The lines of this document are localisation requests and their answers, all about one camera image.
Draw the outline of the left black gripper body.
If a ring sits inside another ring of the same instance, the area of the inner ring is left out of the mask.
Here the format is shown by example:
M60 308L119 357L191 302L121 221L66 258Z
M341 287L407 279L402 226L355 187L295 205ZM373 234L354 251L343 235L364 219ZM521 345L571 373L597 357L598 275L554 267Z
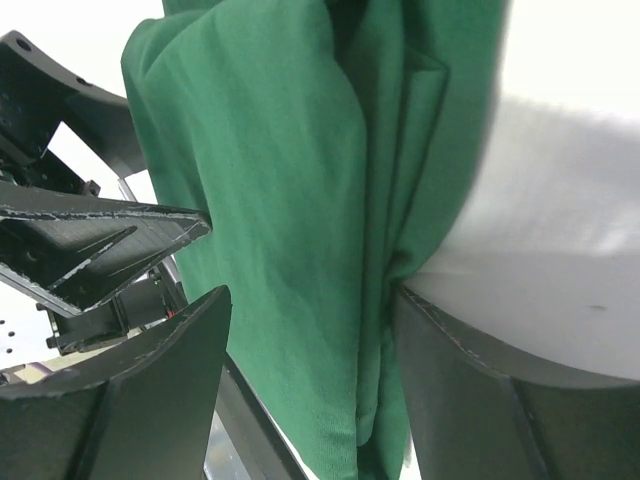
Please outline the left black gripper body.
M120 181L145 167L125 99L68 71L21 33L7 33L1 39L1 185L108 199L100 194L99 178L78 175L51 150L61 127ZM107 303L77 316L32 300L34 317L2 311L3 354L68 355L106 347L174 314L173 254Z

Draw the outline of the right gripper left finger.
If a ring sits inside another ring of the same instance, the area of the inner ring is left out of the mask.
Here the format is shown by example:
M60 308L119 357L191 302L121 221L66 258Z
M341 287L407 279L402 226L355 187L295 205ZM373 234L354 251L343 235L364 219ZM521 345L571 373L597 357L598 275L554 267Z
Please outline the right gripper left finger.
M231 308L219 286L102 354L3 387L2 478L201 478Z

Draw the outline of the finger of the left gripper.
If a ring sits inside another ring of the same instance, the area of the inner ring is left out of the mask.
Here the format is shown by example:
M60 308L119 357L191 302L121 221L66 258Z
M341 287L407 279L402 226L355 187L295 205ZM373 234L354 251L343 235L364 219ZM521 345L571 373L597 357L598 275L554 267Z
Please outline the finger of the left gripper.
M199 211L1 185L1 280L66 317L208 234Z

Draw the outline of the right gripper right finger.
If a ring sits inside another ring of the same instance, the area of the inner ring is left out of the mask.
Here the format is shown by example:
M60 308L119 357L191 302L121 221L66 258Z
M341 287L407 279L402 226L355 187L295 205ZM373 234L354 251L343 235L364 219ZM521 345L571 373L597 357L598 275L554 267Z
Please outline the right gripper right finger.
M515 348L400 287L393 327L425 479L635 479L639 385Z

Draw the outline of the green t shirt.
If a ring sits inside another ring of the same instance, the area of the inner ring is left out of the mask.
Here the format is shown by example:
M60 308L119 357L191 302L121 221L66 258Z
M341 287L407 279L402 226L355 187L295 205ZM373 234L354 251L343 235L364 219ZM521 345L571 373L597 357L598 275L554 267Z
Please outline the green t shirt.
M224 284L228 351L321 479L396 479L391 293L476 169L503 1L167 1L122 55L157 199L209 213L176 257Z

